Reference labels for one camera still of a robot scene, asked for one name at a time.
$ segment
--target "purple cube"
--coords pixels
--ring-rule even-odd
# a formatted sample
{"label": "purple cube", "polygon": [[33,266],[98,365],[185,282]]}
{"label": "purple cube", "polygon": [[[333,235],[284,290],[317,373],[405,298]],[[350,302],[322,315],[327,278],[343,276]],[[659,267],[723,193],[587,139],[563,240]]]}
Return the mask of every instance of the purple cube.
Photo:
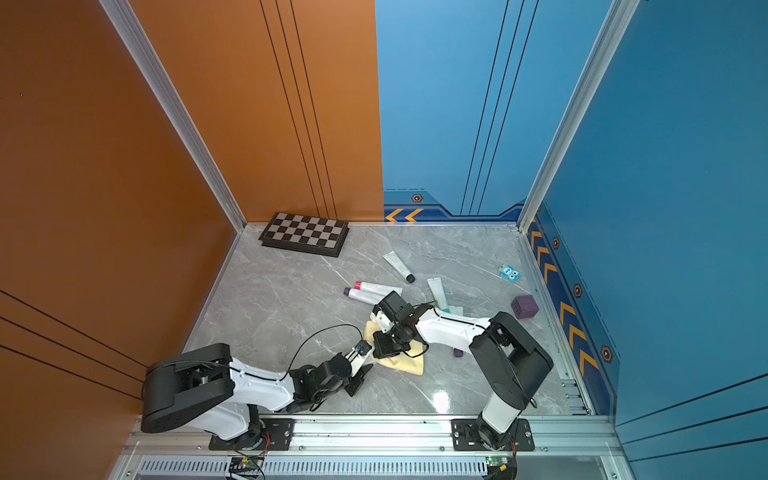
{"label": "purple cube", "polygon": [[538,313],[538,305],[533,295],[520,295],[512,302],[512,311],[518,320],[531,318]]}

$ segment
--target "marble floor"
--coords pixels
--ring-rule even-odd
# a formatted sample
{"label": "marble floor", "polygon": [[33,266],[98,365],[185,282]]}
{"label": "marble floor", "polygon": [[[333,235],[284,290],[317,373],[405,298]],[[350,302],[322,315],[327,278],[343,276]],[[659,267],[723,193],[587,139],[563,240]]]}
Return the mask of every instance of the marble floor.
{"label": "marble floor", "polygon": [[[343,295],[344,287],[356,281],[402,286],[403,298],[415,305],[432,300],[426,279],[440,276],[450,305],[463,306],[467,316],[494,316],[531,290],[528,275],[537,274],[521,270],[516,285],[498,276],[503,263],[521,267],[509,225],[353,225],[338,258],[262,247],[263,228],[249,224],[240,236],[187,350],[229,343],[242,361],[283,371],[317,330],[337,323],[364,329],[371,306]],[[382,258],[392,250],[415,274],[413,284]],[[541,313],[521,322],[552,351]],[[349,327],[320,333],[302,348],[293,367],[346,352],[358,339]],[[434,344],[424,361],[423,376],[377,365],[357,395],[338,392],[318,412],[474,415],[482,410],[491,388],[472,355],[455,358],[451,348]],[[527,413],[570,414],[555,369],[535,394],[538,408],[529,406]]]}

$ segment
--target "white robotic arm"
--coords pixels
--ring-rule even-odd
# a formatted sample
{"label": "white robotic arm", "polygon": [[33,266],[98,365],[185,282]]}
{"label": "white robotic arm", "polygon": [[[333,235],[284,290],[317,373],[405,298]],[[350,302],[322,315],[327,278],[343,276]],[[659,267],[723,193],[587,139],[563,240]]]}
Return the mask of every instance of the white robotic arm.
{"label": "white robotic arm", "polygon": [[211,445],[248,449],[262,436],[258,406],[313,411],[341,388],[354,396],[372,366],[363,365],[371,352],[360,340],[346,355],[338,353],[318,366],[271,372],[233,358],[225,343],[205,346],[149,367],[141,430],[158,433],[187,425],[213,433]]}
{"label": "white robotic arm", "polygon": [[[493,389],[478,417],[477,432],[489,449],[506,449],[512,423],[553,366],[544,348],[508,313],[493,318],[453,315],[427,303],[414,307],[392,292],[373,307],[371,320],[382,327],[373,336],[376,358],[408,355],[411,340],[426,349],[430,343],[442,343],[475,357]],[[509,354],[505,347],[512,348]]]}

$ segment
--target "folding chess board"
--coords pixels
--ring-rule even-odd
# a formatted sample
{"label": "folding chess board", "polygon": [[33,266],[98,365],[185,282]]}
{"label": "folding chess board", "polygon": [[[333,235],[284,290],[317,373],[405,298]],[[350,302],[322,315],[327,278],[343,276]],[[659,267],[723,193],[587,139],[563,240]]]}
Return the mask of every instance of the folding chess board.
{"label": "folding chess board", "polygon": [[304,215],[275,214],[259,240],[265,247],[338,257],[349,222]]}

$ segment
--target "toothpaste tube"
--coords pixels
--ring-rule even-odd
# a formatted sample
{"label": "toothpaste tube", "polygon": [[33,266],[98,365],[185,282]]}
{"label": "toothpaste tube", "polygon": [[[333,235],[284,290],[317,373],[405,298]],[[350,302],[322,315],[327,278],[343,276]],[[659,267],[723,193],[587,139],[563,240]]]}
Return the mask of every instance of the toothpaste tube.
{"label": "toothpaste tube", "polygon": [[397,292],[398,295],[402,295],[401,286],[389,286],[369,282],[356,282],[355,288],[362,290],[363,292],[375,293],[376,295],[387,296],[390,292]]}
{"label": "toothpaste tube", "polygon": [[353,298],[355,300],[360,300],[361,302],[368,303],[369,305],[376,305],[377,303],[384,300],[383,295],[376,295],[375,293],[363,292],[361,290],[357,290],[349,287],[344,289],[344,295],[347,295],[349,298]]}
{"label": "toothpaste tube", "polygon": [[435,299],[435,303],[440,310],[448,310],[448,299],[445,298],[445,291],[442,289],[442,278],[439,276],[436,278],[428,278],[427,284],[429,290],[432,291],[432,298]]}
{"label": "toothpaste tube", "polygon": [[384,260],[386,260],[390,265],[392,265],[392,268],[397,270],[397,273],[402,275],[402,278],[408,280],[408,283],[413,283],[416,280],[416,277],[413,276],[413,273],[411,273],[411,270],[408,270],[408,267],[400,260],[400,257],[397,256],[397,253],[394,251],[387,253],[384,256]]}

